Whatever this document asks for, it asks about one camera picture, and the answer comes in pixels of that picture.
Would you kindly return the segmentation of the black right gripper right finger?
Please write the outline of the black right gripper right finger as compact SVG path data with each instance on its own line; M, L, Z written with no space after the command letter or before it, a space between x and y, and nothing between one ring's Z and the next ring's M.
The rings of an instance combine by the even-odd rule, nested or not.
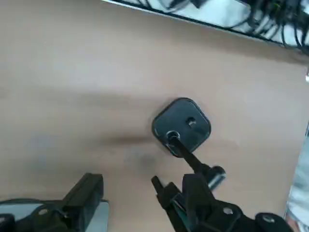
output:
M258 213L255 218L244 215L235 204L214 198L204 177L185 174L183 195L191 232L291 232L292 228L280 216Z

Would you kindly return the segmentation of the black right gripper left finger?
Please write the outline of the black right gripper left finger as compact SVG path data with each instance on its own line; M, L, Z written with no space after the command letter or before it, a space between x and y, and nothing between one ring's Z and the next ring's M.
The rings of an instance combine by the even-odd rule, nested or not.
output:
M104 195L101 174L86 173L62 200L15 198L1 205L36 203L29 215L17 219L13 213L0 214L2 232L85 232Z

